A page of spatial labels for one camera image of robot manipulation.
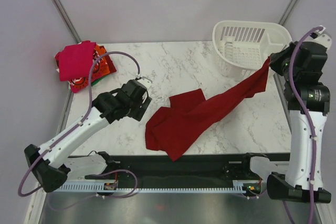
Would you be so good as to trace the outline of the dark red t-shirt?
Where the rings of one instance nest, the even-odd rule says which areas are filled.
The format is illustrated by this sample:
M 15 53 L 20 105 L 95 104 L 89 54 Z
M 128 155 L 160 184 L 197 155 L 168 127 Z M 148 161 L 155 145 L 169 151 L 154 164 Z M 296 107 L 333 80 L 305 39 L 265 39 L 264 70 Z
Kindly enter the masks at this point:
M 237 107 L 243 99 L 264 92 L 270 60 L 250 77 L 206 99 L 202 89 L 171 96 L 169 107 L 160 107 L 145 127 L 145 145 L 164 151 L 173 161 L 179 159 L 198 137 Z

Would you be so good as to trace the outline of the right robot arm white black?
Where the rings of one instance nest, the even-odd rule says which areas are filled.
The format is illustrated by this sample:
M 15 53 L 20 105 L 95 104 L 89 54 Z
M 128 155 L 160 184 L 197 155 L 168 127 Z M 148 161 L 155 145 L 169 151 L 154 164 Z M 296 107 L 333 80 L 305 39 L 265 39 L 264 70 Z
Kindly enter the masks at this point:
M 270 68 L 284 77 L 284 96 L 291 124 L 291 153 L 286 173 L 267 178 L 271 199 L 328 204 L 331 193 L 321 177 L 321 141 L 330 111 L 330 91 L 319 79 L 331 37 L 315 31 L 270 55 Z

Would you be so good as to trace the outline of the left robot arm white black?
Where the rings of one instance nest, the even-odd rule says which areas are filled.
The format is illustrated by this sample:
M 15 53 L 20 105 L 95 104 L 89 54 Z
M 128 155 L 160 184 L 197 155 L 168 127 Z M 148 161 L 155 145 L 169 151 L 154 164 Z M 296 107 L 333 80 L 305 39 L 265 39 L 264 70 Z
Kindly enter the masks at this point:
M 140 121 L 152 101 L 148 93 L 151 84 L 151 80 L 140 77 L 103 92 L 91 100 L 89 111 L 70 127 L 40 146 L 28 145 L 24 154 L 40 187 L 47 193 L 60 188 L 71 171 L 66 159 L 101 129 L 124 117 Z

